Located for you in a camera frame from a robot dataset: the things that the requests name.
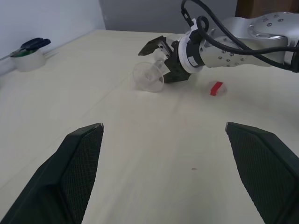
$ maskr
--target white wall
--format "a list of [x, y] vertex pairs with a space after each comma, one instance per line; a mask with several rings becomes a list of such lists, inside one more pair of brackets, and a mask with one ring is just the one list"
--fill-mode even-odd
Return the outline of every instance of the white wall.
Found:
[[[0, 0], [0, 58], [35, 37], [49, 51], [95, 29], [105, 29], [99, 0]], [[11, 69], [0, 61], [0, 74]]]

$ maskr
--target scissors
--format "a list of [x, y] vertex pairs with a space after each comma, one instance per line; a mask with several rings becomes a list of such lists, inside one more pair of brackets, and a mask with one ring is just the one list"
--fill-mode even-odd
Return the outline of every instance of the scissors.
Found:
[[40, 49], [44, 46], [47, 46], [50, 43], [51, 43], [51, 41], [49, 39], [43, 39], [41, 37], [34, 38], [30, 41], [27, 41], [26, 43], [23, 43], [21, 45], [21, 47], [19, 49], [17, 49], [16, 51], [10, 53], [9, 55], [7, 55], [3, 58], [0, 58], [0, 61], [6, 59], [8, 57], [12, 57], [12, 56], [24, 51], [24, 50], [27, 50], [27, 51], [29, 51], [29, 50], [38, 50], [38, 49]]

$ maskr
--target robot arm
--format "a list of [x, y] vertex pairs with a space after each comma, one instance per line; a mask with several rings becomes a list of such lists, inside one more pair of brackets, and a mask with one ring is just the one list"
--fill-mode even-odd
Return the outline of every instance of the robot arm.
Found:
[[[200, 0], [192, 1], [207, 12], [211, 11]], [[167, 58], [164, 63], [170, 70], [164, 75], [165, 83], [187, 80], [191, 74], [199, 72], [204, 65], [209, 68], [235, 67], [241, 64], [274, 65], [299, 72], [299, 26], [297, 25], [299, 14], [280, 12], [253, 19], [233, 17], [207, 32], [208, 20], [203, 16], [199, 17], [200, 20], [199, 18], [191, 20], [184, 8], [185, 2], [186, 0], [183, 0], [182, 14], [190, 25], [191, 31], [180, 40], [174, 41], [171, 47], [167, 45], [165, 37], [156, 38], [145, 45], [139, 53], [139, 55], [147, 55], [158, 48], [164, 52]], [[217, 21], [212, 12], [209, 14], [212, 14], [212, 19]], [[202, 33], [202, 22], [205, 23], [206, 34]], [[213, 42], [208, 40], [206, 35], [217, 44], [212, 44]]]

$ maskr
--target red object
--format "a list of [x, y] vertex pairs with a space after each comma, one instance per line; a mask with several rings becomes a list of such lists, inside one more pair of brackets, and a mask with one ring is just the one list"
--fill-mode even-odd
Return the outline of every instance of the red object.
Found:
[[217, 95], [217, 91], [220, 89], [220, 87], [222, 86], [222, 82], [216, 82], [215, 85], [211, 88], [211, 96], [216, 96]]

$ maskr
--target beige table surface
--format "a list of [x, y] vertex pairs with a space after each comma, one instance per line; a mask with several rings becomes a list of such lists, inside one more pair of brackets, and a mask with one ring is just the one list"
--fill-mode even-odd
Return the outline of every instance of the beige table surface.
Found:
[[[161, 93], [131, 71], [159, 36], [97, 30], [30, 73], [0, 77], [0, 218], [66, 134], [105, 132], [85, 224], [262, 224], [238, 175], [226, 122], [274, 132], [299, 155], [299, 75], [243, 65], [204, 68]], [[228, 88], [223, 97], [205, 89]]]

